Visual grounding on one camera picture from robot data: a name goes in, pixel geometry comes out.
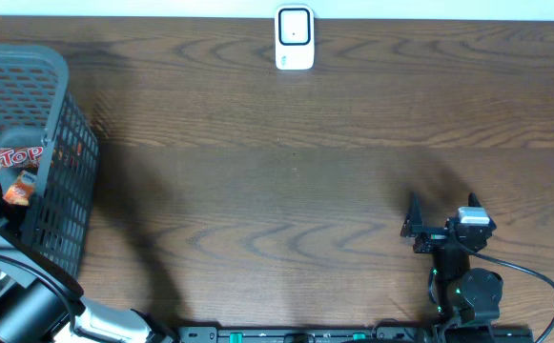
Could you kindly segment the red Top chocolate bar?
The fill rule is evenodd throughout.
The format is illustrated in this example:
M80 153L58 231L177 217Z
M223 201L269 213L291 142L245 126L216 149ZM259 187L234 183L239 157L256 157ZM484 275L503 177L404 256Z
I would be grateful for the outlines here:
M43 147L0 148L0 170L37 169L43 152Z

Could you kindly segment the orange snack packet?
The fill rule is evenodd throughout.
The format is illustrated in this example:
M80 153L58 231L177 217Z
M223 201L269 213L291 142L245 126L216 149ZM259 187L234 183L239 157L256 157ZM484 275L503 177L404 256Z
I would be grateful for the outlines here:
M36 178L34 173L22 171L3 195L3 199L11 205L27 207L35 193Z

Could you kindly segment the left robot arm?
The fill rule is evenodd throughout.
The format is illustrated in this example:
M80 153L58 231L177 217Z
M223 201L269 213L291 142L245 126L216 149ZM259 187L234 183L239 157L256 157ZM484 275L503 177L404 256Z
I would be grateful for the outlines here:
M84 296L77 281L0 226L0 342L176 342L179 336L135 310Z

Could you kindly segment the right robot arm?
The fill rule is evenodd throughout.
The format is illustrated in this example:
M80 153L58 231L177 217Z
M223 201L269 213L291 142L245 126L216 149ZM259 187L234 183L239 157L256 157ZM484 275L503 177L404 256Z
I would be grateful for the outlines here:
M416 194L411 196L400 235L414 240L415 253L433 258L428 288L441 319L427 330L432 341L446 342L457 331L490 339L488 326L500 317L503 280L495 272L473 269L470 256L486 247L495 230L495 222L474 193L468 195L467 205L439 227L424 223L420 200Z

